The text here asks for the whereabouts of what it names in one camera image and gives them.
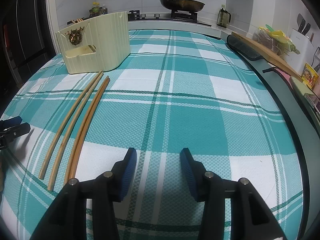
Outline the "black refrigerator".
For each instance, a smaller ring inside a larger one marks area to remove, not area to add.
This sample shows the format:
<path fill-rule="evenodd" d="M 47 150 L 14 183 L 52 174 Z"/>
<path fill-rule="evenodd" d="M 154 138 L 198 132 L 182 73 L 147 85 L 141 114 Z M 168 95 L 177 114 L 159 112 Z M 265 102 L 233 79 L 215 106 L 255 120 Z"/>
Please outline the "black refrigerator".
<path fill-rule="evenodd" d="M 12 70 L 22 82 L 56 55 L 46 0 L 1 0 L 1 35 Z"/>

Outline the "cream utensil holder box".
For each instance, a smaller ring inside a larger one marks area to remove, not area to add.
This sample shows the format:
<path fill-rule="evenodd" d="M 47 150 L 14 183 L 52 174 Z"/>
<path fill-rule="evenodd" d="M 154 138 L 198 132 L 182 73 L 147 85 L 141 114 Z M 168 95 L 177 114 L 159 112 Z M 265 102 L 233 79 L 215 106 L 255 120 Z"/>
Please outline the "cream utensil holder box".
<path fill-rule="evenodd" d="M 131 53 L 127 12 L 89 18 L 56 33 L 69 74 L 108 72 Z"/>

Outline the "sauce bottles group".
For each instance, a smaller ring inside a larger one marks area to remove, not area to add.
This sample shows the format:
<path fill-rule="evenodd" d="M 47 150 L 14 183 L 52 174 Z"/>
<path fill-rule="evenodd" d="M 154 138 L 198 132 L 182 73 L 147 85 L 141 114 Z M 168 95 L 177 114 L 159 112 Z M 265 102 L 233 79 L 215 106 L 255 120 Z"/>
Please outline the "sauce bottles group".
<path fill-rule="evenodd" d="M 108 13 L 106 5 L 100 5 L 98 2 L 92 3 L 92 8 L 89 10 L 89 16 L 90 17 L 96 17 L 100 15 L 105 15 Z"/>

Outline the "teal plaid tablecloth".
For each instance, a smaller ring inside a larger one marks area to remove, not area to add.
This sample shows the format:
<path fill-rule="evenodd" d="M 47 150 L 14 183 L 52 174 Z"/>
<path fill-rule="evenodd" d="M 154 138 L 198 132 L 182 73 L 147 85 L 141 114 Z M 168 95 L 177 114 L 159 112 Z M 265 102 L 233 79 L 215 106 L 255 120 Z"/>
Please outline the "teal plaid tablecloth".
<path fill-rule="evenodd" d="M 180 151 L 221 178 L 248 178 L 288 239 L 298 237 L 303 186 L 285 120 L 264 84 L 222 40 L 174 30 L 131 30 L 131 54 L 97 106 L 76 177 L 96 178 L 137 151 L 128 194 L 114 204 L 121 239 L 197 239 L 203 204 L 191 196 Z M 63 187 L 80 124 L 62 156 L 53 191 L 41 165 L 65 115 L 94 74 L 67 72 L 61 55 L 17 92 L 2 118 L 20 116 L 30 133 L 2 151 L 1 217 L 29 239 Z"/>

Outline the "yellow seasoning packet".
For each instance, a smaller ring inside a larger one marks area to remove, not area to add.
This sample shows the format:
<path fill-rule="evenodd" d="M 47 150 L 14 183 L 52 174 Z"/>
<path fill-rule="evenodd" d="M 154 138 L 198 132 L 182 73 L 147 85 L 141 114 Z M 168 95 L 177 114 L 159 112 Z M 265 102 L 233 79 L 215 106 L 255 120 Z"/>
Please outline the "yellow seasoning packet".
<path fill-rule="evenodd" d="M 319 75 L 317 72 L 310 66 L 310 64 L 306 63 L 302 73 L 303 83 L 310 89 L 313 89 L 318 78 Z"/>

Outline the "wooden cutting board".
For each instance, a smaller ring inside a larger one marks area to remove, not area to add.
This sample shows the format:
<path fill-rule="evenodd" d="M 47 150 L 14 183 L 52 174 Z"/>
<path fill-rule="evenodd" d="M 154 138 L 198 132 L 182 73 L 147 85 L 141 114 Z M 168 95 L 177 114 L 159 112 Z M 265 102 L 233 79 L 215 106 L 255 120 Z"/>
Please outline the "wooden cutting board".
<path fill-rule="evenodd" d="M 294 76 L 300 82 L 303 82 L 302 76 L 298 74 L 284 59 L 279 57 L 276 53 L 272 50 L 266 48 L 262 44 L 254 41 L 250 38 L 247 38 L 241 34 L 232 32 L 232 35 L 253 48 L 257 53 L 259 53 L 266 61 L 275 65 L 276 67 L 280 68 L 287 74 Z"/>

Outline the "white knife block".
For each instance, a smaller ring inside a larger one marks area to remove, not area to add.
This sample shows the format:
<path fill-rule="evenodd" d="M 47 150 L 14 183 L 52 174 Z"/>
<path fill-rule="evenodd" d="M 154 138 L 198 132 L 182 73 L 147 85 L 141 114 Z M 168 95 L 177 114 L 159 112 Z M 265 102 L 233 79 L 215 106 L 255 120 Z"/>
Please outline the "white knife block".
<path fill-rule="evenodd" d="M 312 51 L 314 49 L 307 33 L 311 28 L 311 24 L 307 23 L 302 14 L 297 16 L 297 29 L 292 29 L 290 39 L 295 46 L 286 52 L 284 59 L 299 75 L 303 74 L 306 63 L 312 61 Z"/>

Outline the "bag of snacks basket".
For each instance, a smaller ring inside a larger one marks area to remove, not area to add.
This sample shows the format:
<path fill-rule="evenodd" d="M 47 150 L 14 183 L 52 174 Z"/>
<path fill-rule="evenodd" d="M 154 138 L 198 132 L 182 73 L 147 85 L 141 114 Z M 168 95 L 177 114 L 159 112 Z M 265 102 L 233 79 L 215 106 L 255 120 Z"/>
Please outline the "bag of snacks basket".
<path fill-rule="evenodd" d="M 291 38 L 282 30 L 274 30 L 268 24 L 265 27 L 259 27 L 253 34 L 253 40 L 272 50 L 280 57 L 284 57 L 293 52 L 297 55 L 300 51 L 296 48 Z"/>

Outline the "dark glass kettle jug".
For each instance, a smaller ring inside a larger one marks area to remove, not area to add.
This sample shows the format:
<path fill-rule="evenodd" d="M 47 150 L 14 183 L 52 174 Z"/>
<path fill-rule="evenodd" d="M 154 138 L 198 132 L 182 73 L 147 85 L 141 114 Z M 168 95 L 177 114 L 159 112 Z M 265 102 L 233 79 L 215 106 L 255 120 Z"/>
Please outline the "dark glass kettle jug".
<path fill-rule="evenodd" d="M 217 25 L 226 28 L 230 22 L 231 14 L 225 9 L 225 5 L 222 4 L 217 18 Z"/>

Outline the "black wok with lid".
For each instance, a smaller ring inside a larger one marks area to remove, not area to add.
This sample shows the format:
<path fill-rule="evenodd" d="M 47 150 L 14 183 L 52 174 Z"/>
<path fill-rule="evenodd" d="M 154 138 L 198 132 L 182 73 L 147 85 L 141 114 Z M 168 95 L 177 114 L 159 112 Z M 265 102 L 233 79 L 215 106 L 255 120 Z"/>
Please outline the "black wok with lid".
<path fill-rule="evenodd" d="M 205 4 L 196 0 L 160 0 L 161 5 L 173 11 L 186 11 L 196 13 L 201 11 Z"/>

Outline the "black gas stove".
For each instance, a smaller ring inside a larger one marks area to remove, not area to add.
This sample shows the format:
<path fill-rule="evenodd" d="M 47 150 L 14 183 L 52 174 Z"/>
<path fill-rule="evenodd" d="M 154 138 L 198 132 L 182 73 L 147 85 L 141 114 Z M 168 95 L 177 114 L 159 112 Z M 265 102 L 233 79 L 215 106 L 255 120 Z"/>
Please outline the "black gas stove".
<path fill-rule="evenodd" d="M 154 13 L 146 14 L 141 13 L 139 10 L 130 10 L 127 13 L 128 21 L 178 21 L 200 24 L 204 26 L 211 27 L 211 24 L 199 21 L 197 18 L 197 13 L 182 13 L 178 11 L 171 11 L 171 13 Z"/>

